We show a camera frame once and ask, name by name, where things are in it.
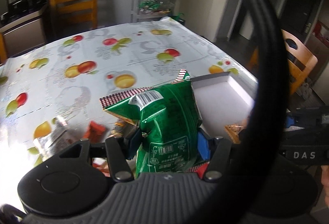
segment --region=barcode label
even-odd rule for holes
[[[156,90],[149,90],[131,97],[129,104],[137,105],[140,110],[151,104],[152,102],[163,99],[163,96]]]

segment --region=fruit pattern tablecloth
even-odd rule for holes
[[[129,23],[60,39],[16,58],[0,75],[0,204],[21,207],[16,188],[38,155],[27,149],[64,117],[82,137],[91,120],[109,130],[115,118],[99,98],[192,77],[231,71],[255,78],[221,49],[171,18]]]

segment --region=blue part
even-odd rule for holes
[[[287,129],[290,126],[293,126],[294,124],[295,124],[295,119],[291,116],[287,116],[285,128]]]
[[[208,146],[207,139],[202,135],[201,132],[198,132],[198,151],[203,160],[210,159],[210,149]]]

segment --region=ribbed gray surface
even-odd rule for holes
[[[25,224],[174,224],[182,223],[205,201],[215,184],[196,173],[142,173],[137,180],[116,184],[91,211],[67,219],[28,215]]]

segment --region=door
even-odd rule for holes
[[[280,17],[281,28],[304,42],[321,0],[287,0]]]

